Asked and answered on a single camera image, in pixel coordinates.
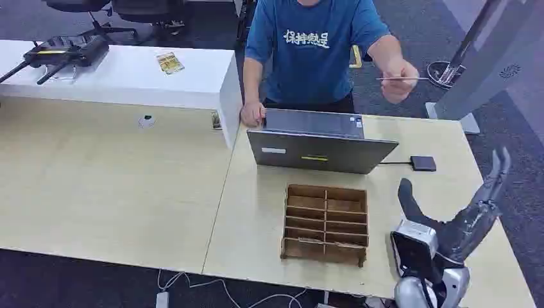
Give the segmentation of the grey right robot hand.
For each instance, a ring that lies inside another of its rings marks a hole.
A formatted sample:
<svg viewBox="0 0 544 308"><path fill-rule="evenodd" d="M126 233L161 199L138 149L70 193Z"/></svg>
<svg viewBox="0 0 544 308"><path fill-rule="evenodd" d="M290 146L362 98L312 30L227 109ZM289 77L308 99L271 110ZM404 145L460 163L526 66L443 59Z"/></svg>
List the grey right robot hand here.
<svg viewBox="0 0 544 308"><path fill-rule="evenodd" d="M403 178L398 199L409 221L433 228L438 236L438 253L462 264L481 244L500 215L497 199L511 167L511 156L504 146L492 152L492 169L470 203L450 221L432 219L421 211L412 194L412 183Z"/></svg>

